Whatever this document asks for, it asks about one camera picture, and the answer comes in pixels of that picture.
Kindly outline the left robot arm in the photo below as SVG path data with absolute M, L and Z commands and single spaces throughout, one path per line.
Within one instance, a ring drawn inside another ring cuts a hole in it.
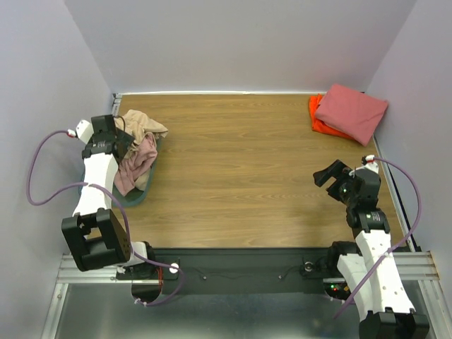
M 114 117 L 102 115 L 82 120 L 76 136 L 84 142 L 81 153 L 85 186 L 73 215 L 61 230 L 76 266 L 81 271 L 105 266 L 132 266 L 141 278 L 152 277 L 157 261 L 147 242 L 132 242 L 114 211 L 114 176 L 133 138 L 117 128 Z

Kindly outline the beige t shirt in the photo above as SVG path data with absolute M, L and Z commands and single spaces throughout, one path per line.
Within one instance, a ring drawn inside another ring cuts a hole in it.
M 166 126 L 151 119 L 146 113 L 130 109 L 125 115 L 115 119 L 116 127 L 132 137 L 128 153 L 149 152 L 156 148 L 159 138 L 165 138 L 169 133 Z

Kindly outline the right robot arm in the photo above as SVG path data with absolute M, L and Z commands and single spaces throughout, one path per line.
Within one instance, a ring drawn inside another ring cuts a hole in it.
M 346 207 L 346 221 L 353 243 L 334 242 L 325 258 L 326 270 L 342 275 L 350 294 L 344 305 L 354 302 L 359 313 L 361 338 L 426 338 L 427 316 L 415 310 L 398 271 L 386 214 L 378 207 L 381 177 L 378 158 L 363 157 L 354 169 L 340 160 L 315 172 L 314 183 L 323 186 L 330 178 L 328 195 Z

